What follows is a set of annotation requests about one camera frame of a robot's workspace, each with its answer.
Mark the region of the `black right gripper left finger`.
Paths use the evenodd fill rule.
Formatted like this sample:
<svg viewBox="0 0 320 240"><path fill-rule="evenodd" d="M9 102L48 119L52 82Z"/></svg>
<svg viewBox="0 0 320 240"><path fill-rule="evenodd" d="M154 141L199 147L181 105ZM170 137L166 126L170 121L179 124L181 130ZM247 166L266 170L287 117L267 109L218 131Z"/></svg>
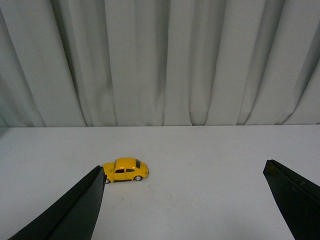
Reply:
<svg viewBox="0 0 320 240"><path fill-rule="evenodd" d="M100 212L105 173L96 166L11 240L90 240Z"/></svg>

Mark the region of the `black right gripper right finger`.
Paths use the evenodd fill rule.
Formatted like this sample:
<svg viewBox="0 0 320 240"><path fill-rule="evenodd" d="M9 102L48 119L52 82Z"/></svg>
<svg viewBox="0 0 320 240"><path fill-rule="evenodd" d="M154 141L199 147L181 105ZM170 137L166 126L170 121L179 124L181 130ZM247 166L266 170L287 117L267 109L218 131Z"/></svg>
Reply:
<svg viewBox="0 0 320 240"><path fill-rule="evenodd" d="M263 175L294 239L318 240L320 187L273 159L266 161Z"/></svg>

